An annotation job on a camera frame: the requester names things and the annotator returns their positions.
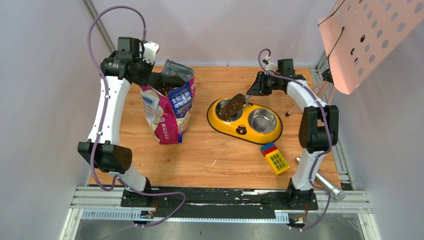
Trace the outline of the cat food bag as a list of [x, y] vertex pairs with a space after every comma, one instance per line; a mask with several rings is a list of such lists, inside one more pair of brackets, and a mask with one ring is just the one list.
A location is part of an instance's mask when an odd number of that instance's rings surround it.
[[195, 101], [194, 69], [168, 59], [139, 88], [145, 119], [159, 144], [182, 143]]

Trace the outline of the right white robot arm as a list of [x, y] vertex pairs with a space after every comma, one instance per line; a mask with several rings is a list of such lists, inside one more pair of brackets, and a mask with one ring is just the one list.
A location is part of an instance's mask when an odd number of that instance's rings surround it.
[[286, 204], [298, 209], [305, 203], [306, 197], [313, 194], [319, 166], [338, 141], [339, 109], [322, 101], [305, 79], [295, 75], [293, 68], [284, 66], [285, 62], [286, 59], [281, 59], [275, 64], [269, 56], [260, 60], [262, 70], [257, 73], [246, 94], [268, 96], [273, 91], [281, 90], [302, 109], [298, 132], [302, 153], [285, 195]]

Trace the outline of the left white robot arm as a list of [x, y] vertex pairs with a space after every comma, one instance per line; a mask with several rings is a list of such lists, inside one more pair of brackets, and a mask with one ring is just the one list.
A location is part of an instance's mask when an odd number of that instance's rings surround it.
[[132, 163], [132, 150], [120, 145], [120, 126], [125, 100], [132, 84], [145, 85], [152, 73], [160, 46], [132, 37], [119, 37], [118, 49], [99, 65], [100, 97], [93, 127], [86, 141], [80, 141], [78, 153], [90, 165], [97, 185], [96, 170], [109, 173], [128, 191], [135, 192], [140, 206], [153, 201], [148, 178]]

